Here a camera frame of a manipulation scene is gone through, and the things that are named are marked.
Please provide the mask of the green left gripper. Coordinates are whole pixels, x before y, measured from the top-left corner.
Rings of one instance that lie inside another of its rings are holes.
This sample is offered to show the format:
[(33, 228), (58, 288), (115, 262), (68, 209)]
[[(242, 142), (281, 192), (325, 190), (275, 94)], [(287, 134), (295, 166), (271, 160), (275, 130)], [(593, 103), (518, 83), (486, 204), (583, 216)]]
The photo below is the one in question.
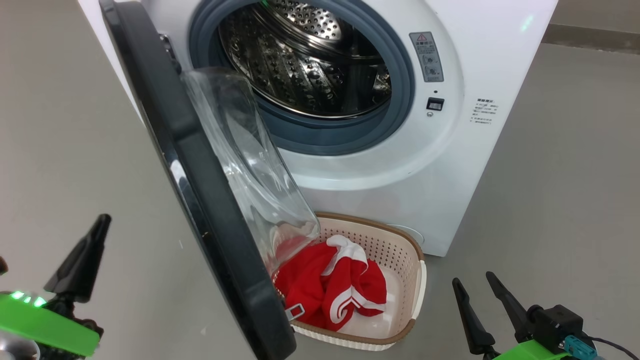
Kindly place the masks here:
[[(109, 214), (98, 215), (87, 233), (78, 240), (46, 282), (43, 287), (46, 292), (74, 303), (85, 304), (90, 301), (111, 223)], [(8, 271), (9, 265), (0, 257), (0, 276)], [(100, 342), (99, 333), (46, 309), (45, 304), (42, 297), (30, 296), (22, 291), (2, 292), (0, 329), (38, 345), (80, 357), (93, 356)]]

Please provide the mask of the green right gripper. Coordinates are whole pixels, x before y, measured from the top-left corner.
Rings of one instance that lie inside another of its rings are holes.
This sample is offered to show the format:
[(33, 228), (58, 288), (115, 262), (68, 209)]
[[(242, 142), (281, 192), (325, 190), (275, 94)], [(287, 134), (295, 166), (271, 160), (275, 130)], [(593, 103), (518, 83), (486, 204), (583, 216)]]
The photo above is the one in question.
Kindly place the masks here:
[(515, 296), (499, 280), (492, 271), (486, 272), (486, 279), (494, 296), (502, 303), (510, 323), (514, 328), (517, 346), (498, 353), (494, 349), (496, 341), (487, 332), (480, 319), (478, 319), (470, 296), (459, 278), (453, 278), (452, 288), (455, 301), (461, 317), (462, 328), (465, 333), (468, 350), (473, 355), (482, 355), (483, 360), (560, 360), (569, 357), (566, 350), (560, 349), (558, 353), (549, 350), (539, 342), (532, 340), (530, 322), (525, 308)]

